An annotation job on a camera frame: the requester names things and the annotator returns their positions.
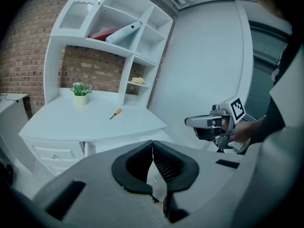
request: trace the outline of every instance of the orange screwdriver handle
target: orange screwdriver handle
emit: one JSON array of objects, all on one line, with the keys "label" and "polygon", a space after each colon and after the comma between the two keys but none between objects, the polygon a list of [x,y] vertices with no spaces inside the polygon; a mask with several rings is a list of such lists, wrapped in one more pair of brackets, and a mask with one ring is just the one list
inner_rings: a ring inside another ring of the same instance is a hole
[{"label": "orange screwdriver handle", "polygon": [[122,112],[122,110],[119,108],[119,109],[115,112],[115,115],[118,115],[120,112]]}]

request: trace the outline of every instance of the black slot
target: black slot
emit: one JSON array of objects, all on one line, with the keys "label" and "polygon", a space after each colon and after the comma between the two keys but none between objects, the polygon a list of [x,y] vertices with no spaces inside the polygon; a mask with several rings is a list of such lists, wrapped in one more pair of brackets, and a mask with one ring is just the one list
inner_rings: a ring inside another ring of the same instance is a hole
[{"label": "black slot", "polygon": [[79,196],[85,183],[81,181],[72,182],[55,200],[45,209],[54,218],[61,220]]},{"label": "black slot", "polygon": [[226,160],[222,160],[222,159],[218,160],[216,162],[216,164],[228,166],[228,167],[231,167],[234,169],[238,168],[238,166],[239,166],[239,163],[237,163],[237,162],[233,162],[233,161],[231,162],[231,161],[226,161]]}]

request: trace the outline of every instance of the yellow cloth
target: yellow cloth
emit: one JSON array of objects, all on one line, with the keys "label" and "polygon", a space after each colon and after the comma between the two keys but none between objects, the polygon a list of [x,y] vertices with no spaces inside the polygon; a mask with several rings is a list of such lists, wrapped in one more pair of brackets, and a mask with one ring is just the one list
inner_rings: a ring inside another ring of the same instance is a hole
[{"label": "yellow cloth", "polygon": [[132,78],[131,82],[137,83],[140,85],[144,85],[144,79],[143,78]]}]

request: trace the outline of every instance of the drawer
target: drawer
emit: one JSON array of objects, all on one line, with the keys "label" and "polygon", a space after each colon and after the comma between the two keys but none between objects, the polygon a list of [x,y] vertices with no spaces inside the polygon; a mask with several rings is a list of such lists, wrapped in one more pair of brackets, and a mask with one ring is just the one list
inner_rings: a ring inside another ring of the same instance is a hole
[{"label": "drawer", "polygon": [[51,149],[34,146],[37,154],[41,159],[60,159],[60,160],[77,160],[72,149]]},{"label": "drawer", "polygon": [[55,160],[44,160],[44,159],[40,159],[39,160],[47,169],[50,170],[50,172],[52,172],[55,175],[59,175],[61,173],[63,173],[64,171],[66,171],[67,169],[69,169],[70,167],[72,167],[73,165],[75,165],[78,161],[62,161],[59,159],[55,159]]},{"label": "drawer", "polygon": [[42,160],[75,160],[84,157],[81,142],[49,142],[23,138],[33,154]]},{"label": "drawer", "polygon": [[37,160],[56,176],[84,158],[83,142],[49,142],[22,139]]}]

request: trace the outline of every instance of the screwdriver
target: screwdriver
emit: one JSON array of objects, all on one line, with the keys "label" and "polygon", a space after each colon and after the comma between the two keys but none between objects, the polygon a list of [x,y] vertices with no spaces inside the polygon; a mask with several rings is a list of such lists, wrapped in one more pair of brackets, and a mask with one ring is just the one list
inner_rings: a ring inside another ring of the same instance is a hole
[{"label": "screwdriver", "polygon": [[111,120],[115,115],[118,115],[120,112],[122,112],[122,110],[119,108],[119,109],[114,113],[114,115],[110,118],[110,120]]}]

